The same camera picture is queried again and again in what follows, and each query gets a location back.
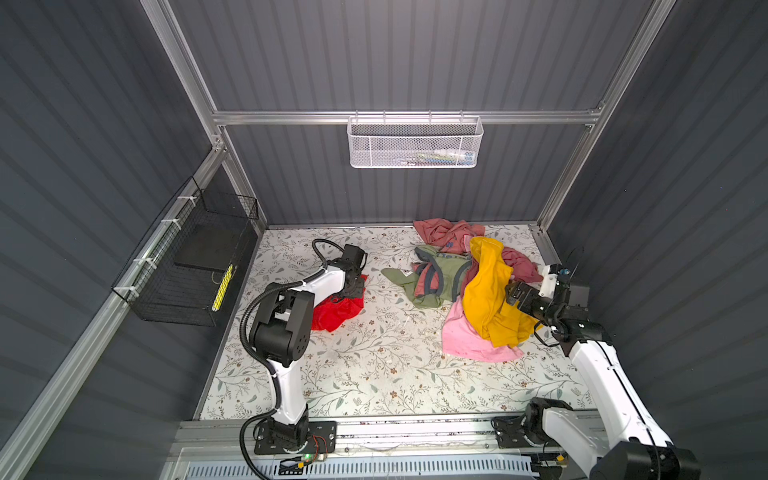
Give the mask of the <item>yellow cloth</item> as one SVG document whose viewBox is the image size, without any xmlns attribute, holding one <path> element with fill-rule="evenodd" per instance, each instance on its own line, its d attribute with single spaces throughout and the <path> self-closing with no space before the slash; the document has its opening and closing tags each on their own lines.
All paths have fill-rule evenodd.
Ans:
<svg viewBox="0 0 768 480">
<path fill-rule="evenodd" d="M 469 245 L 478 269 L 463 293 L 464 313 L 475 331 L 494 347 L 517 347 L 535 332 L 536 320 L 506 301 L 505 287 L 514 268 L 503 260 L 504 245 L 486 237 L 474 237 Z"/>
</svg>

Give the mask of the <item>red cloth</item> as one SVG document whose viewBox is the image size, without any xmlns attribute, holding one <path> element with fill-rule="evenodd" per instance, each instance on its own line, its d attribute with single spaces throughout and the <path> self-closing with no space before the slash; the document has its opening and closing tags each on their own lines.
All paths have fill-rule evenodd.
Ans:
<svg viewBox="0 0 768 480">
<path fill-rule="evenodd" d="M 342 271 L 329 271 L 306 284 L 314 294 L 313 331 L 334 332 L 346 320 L 356 317 L 364 307 L 364 280 L 345 289 L 346 275 Z"/>
</svg>

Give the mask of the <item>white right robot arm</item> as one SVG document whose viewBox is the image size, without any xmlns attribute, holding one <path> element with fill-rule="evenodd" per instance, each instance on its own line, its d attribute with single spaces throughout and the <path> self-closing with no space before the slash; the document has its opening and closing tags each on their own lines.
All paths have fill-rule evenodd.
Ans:
<svg viewBox="0 0 768 480">
<path fill-rule="evenodd" d="M 536 397 L 523 415 L 493 424 L 502 448 L 527 443 L 560 447 L 589 479 L 698 479 L 694 453 L 674 445 L 625 374 L 605 328 L 589 318 L 585 287 L 558 275 L 548 292 L 521 281 L 505 288 L 507 305 L 547 327 L 554 347 L 576 367 L 597 415 L 587 417 L 557 399 Z"/>
</svg>

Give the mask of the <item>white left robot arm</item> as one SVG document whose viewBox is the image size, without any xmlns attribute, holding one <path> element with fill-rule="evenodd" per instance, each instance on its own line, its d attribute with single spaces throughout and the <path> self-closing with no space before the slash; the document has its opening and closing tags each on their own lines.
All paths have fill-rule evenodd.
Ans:
<svg viewBox="0 0 768 480">
<path fill-rule="evenodd" d="M 301 280 L 268 284 L 246 307 L 238 330 L 244 351 L 267 369 L 272 382 L 270 418 L 287 427 L 308 417 L 299 363 L 310 343 L 315 307 L 329 298 L 360 298 L 364 288 L 363 249 L 315 239 L 312 250 L 319 268 Z"/>
</svg>

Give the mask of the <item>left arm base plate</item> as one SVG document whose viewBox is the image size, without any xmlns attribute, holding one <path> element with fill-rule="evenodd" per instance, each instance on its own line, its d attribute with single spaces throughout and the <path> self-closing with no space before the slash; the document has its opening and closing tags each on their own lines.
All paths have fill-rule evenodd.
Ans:
<svg viewBox="0 0 768 480">
<path fill-rule="evenodd" d="M 330 454 L 335 452 L 338 423 L 301 419 L 295 425 L 273 418 L 260 422 L 254 431 L 256 455 Z"/>
</svg>

